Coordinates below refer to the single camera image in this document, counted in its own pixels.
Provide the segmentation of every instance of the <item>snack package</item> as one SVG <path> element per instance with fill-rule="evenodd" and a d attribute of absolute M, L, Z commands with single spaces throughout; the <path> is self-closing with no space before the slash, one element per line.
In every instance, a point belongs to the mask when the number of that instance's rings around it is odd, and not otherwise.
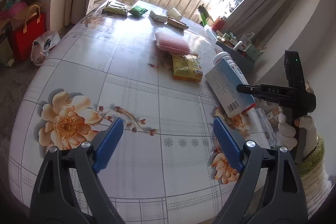
<path fill-rule="evenodd" d="M 179 29 L 182 29 L 182 30 L 186 30 L 189 28 L 189 26 L 187 26 L 187 24 L 181 22 L 181 21 L 178 21 L 172 17 L 168 17 L 167 19 L 167 23 L 176 27 L 176 28 L 179 28 Z"/>
<path fill-rule="evenodd" d="M 145 12 L 147 12 L 145 8 L 140 7 L 139 5 L 134 6 L 131 10 L 128 12 L 131 13 L 134 16 L 141 17 Z"/>
<path fill-rule="evenodd" d="M 171 54 L 188 55 L 191 54 L 188 43 L 181 37 L 170 35 L 163 32 L 155 33 L 156 46 L 163 51 Z"/>
<path fill-rule="evenodd" d="M 104 11 L 127 16 L 127 5 L 108 2 L 103 8 Z"/>
<path fill-rule="evenodd" d="M 173 57 L 173 78 L 199 83 L 202 80 L 203 72 L 200 63 L 195 55 L 177 55 Z"/>
<path fill-rule="evenodd" d="M 166 17 L 165 15 L 156 13 L 153 10 L 150 11 L 149 16 L 155 21 L 162 22 L 162 23 L 166 23 L 168 19 L 168 17 Z"/>

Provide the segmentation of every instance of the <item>green packet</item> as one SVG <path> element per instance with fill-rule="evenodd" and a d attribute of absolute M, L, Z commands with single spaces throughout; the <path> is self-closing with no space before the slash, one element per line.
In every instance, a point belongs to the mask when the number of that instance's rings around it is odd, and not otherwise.
<path fill-rule="evenodd" d="M 134 6 L 131 10 L 128 12 L 131 13 L 134 16 L 140 17 L 142 16 L 145 12 L 147 12 L 145 8 L 140 7 L 139 5 Z"/>
<path fill-rule="evenodd" d="M 107 5 L 103 8 L 103 10 L 114 13 L 114 14 L 120 14 L 127 16 L 127 6 L 126 5 L 120 5 L 117 3 L 107 3 Z"/>

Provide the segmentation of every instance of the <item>metal screw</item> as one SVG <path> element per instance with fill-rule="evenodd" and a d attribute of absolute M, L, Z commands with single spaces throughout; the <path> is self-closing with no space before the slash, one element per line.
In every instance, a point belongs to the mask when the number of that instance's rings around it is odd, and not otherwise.
<path fill-rule="evenodd" d="M 83 148 L 88 148 L 90 145 L 91 145 L 91 143 L 89 141 L 86 141 L 86 142 L 82 143 Z"/>
<path fill-rule="evenodd" d="M 57 146 L 52 146 L 52 147 L 49 148 L 50 153 L 54 153 L 54 152 L 56 152 L 56 150 L 57 150 Z"/>
<path fill-rule="evenodd" d="M 286 153 L 288 151 L 286 146 L 280 146 L 280 151 Z"/>
<path fill-rule="evenodd" d="M 247 141 L 247 142 L 246 142 L 246 145 L 247 145 L 248 147 L 255 147 L 255 142 L 254 142 L 254 141 Z"/>

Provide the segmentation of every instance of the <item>barcode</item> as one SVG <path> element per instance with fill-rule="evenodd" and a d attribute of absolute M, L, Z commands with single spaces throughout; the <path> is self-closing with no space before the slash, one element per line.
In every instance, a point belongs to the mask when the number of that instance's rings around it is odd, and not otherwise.
<path fill-rule="evenodd" d="M 231 113 L 232 111 L 234 111 L 235 109 L 237 109 L 239 107 L 237 101 L 234 101 L 231 105 L 228 105 L 227 108 L 229 109 L 229 112 Z"/>

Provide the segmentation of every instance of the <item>yellow snack bag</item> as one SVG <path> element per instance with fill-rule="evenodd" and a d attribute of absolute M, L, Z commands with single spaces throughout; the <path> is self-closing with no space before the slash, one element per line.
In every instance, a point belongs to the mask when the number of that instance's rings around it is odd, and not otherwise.
<path fill-rule="evenodd" d="M 200 63 L 195 55 L 177 55 L 173 57 L 173 78 L 177 80 L 194 81 L 199 83 L 202 80 L 203 72 Z"/>

